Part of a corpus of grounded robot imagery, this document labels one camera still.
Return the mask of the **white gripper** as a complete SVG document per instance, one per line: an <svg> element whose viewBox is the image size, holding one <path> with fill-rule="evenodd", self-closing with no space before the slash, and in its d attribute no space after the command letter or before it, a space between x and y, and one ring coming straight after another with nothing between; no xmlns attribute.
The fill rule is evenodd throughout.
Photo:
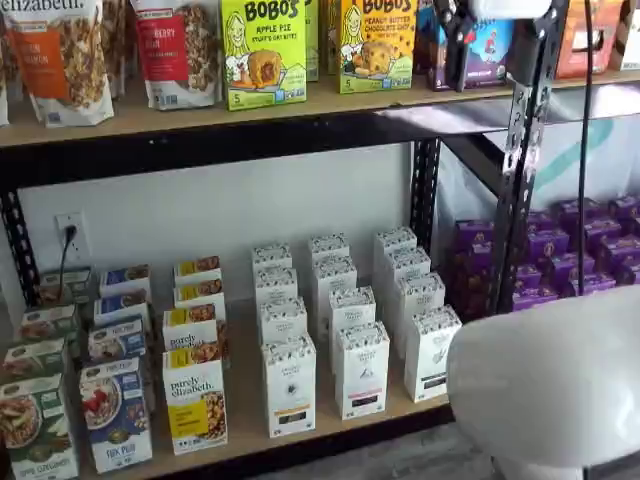
<svg viewBox="0 0 640 480"><path fill-rule="evenodd" d="M551 0L435 0L434 8L447 38L445 80L457 92L465 88L469 45L467 35L476 19L521 19L515 21L510 47L510 76L515 83L531 86L543 40L542 17Z"/></svg>

